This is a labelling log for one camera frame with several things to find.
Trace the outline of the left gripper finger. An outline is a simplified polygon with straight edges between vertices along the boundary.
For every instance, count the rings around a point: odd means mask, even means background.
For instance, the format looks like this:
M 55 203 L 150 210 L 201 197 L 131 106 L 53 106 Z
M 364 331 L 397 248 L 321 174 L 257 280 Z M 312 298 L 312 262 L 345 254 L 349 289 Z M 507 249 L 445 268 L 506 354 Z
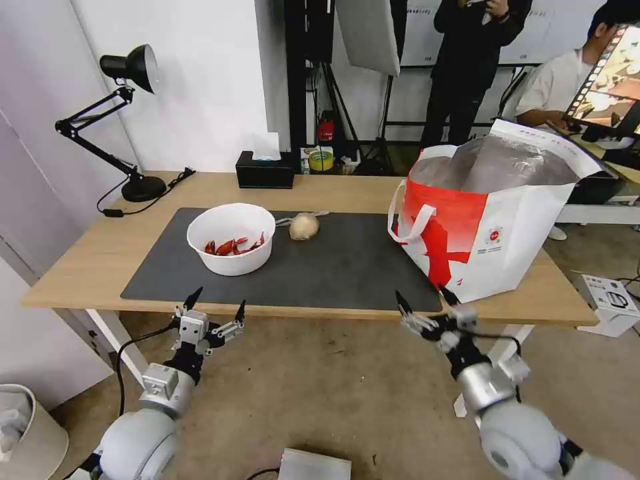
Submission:
M 212 328 L 209 332 L 210 345 L 225 345 L 228 341 L 241 334 L 244 329 L 246 300 L 240 304 L 234 319 L 223 325 Z
M 203 287 L 198 288 L 187 297 L 181 307 L 176 307 L 172 320 L 174 328 L 177 330 L 178 327 L 183 328 L 181 339 L 196 346 L 196 350 L 198 349 L 200 342 L 204 340 L 204 314 L 194 310 L 194 306 L 202 291 Z M 181 343 L 178 330 L 178 338 L 172 345 L 172 350 L 177 350 L 180 345 Z

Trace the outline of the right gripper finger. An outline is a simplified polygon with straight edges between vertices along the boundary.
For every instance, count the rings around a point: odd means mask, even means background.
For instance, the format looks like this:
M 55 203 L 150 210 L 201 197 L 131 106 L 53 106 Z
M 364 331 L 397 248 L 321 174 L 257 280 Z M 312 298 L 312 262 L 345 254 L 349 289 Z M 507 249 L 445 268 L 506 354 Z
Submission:
M 401 324 L 422 339 L 438 342 L 440 340 L 440 324 L 438 320 L 414 312 L 399 291 L 395 292 L 395 296 L 397 308 L 401 315 Z
M 458 328 L 476 328 L 477 312 L 466 303 L 462 303 L 459 298 L 446 286 L 438 284 L 440 294 L 448 305 L 449 316 L 454 319 Z

